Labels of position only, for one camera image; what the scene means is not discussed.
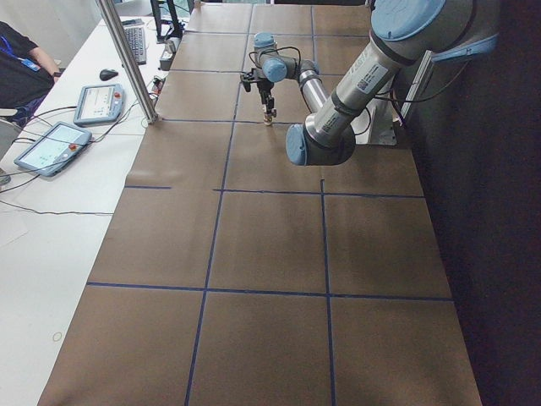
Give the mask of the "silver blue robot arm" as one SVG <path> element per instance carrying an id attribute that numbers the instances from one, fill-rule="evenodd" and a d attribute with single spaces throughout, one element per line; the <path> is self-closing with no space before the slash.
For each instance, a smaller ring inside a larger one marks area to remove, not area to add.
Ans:
<path id="1" fill-rule="evenodd" d="M 427 51 L 435 60 L 467 61 L 491 52 L 498 38 L 499 1 L 373 1 L 371 9 L 369 43 L 331 93 L 325 91 L 314 61 L 282 55 L 271 33 L 255 35 L 249 54 L 254 66 L 240 80 L 246 91 L 257 86 L 265 122 L 276 115 L 271 90 L 282 80 L 298 82 L 310 110 L 304 123 L 287 131 L 291 163 L 345 162 L 355 148 L 352 121 L 400 69 Z"/>

